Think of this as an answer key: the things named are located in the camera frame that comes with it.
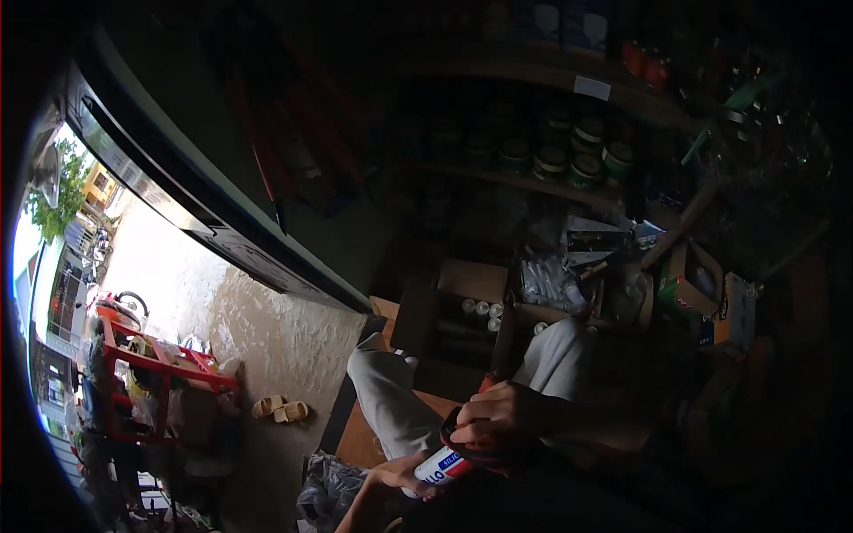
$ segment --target hand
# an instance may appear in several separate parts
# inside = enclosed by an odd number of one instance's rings
[[[383,484],[387,487],[409,489],[421,498],[432,498],[438,494],[438,488],[419,481],[414,474],[417,466],[426,461],[429,456],[428,451],[422,450],[375,466],[368,474],[365,484]]]
[[[483,436],[524,432],[533,437],[550,433],[559,416],[558,397],[545,396],[513,381],[502,381],[488,391],[475,394],[462,406],[456,424],[467,424],[450,434],[454,443],[476,443]]]

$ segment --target person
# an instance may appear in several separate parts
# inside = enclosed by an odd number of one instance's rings
[[[467,426],[450,440],[474,443],[487,434],[524,432],[541,438],[548,452],[522,476],[505,478],[477,469],[439,488],[417,480],[413,471],[441,447],[443,420],[412,391],[411,358],[407,362],[385,351],[381,336],[371,335],[353,352],[347,373],[389,461],[369,472],[337,533],[382,530],[377,523],[381,509],[401,495],[400,489],[425,502],[413,500],[403,517],[405,531],[548,528],[565,526],[566,513],[574,515],[574,524],[601,526],[616,519],[668,530],[670,525],[652,513],[590,483],[565,456],[569,443],[636,452],[650,431],[646,423],[583,405],[591,356],[592,338],[578,321],[556,322],[534,337],[512,380],[473,395],[462,406],[456,422]]]

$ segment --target beige sandals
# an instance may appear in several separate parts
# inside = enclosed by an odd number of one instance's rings
[[[255,418],[264,418],[265,416],[269,416],[273,411],[283,406],[286,400],[287,395],[282,397],[278,394],[261,398],[252,406],[252,416]]]
[[[305,402],[288,402],[273,411],[276,422],[295,422],[308,416],[308,406]]]
[[[258,400],[252,406],[252,416],[264,418],[273,415],[276,422],[296,422],[308,416],[308,406],[305,402],[288,402],[287,395],[267,396]]]

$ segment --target shelf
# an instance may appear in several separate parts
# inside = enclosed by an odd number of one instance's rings
[[[704,125],[684,113],[671,96],[651,89],[618,62],[510,43],[407,41],[393,49],[398,52],[393,52],[391,69],[398,74],[515,79],[572,92],[576,77],[584,76],[610,84],[610,103],[653,123],[693,135]]]
[[[441,174],[451,174],[453,176],[475,177],[487,182],[506,183],[518,188],[526,188],[540,193],[552,194],[569,200],[582,202],[588,206],[601,209],[602,211],[612,211],[621,209],[619,204],[619,194],[617,191],[608,188],[598,188],[594,191],[581,191],[571,187],[568,184],[559,182],[544,182],[543,180],[534,177],[531,172],[523,176],[513,174],[504,174],[499,171],[481,171],[471,169],[464,166],[441,165],[439,163],[411,163],[409,168],[416,171],[438,172]]]
[[[578,190],[567,183],[544,182],[528,172],[522,176],[505,174],[500,171],[481,171],[458,165],[443,165],[440,163],[416,163],[407,164],[413,171],[437,172],[439,174],[450,174],[452,176],[473,177],[487,182],[504,183],[513,187],[526,188],[545,194],[552,194],[568,200],[575,200],[593,207],[600,211],[622,211],[623,206],[619,203],[617,190],[607,186],[599,187],[591,191]],[[660,205],[658,202],[646,202],[646,218],[663,229],[672,229],[680,224],[679,217],[672,210]]]

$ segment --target leg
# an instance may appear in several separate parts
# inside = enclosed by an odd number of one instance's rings
[[[379,333],[368,337],[346,365],[364,419],[389,460],[438,449],[441,416],[412,392],[415,371],[401,356],[384,351],[381,340]]]
[[[581,322],[551,324],[531,341],[513,381],[565,400],[579,400],[589,367],[592,343]]]

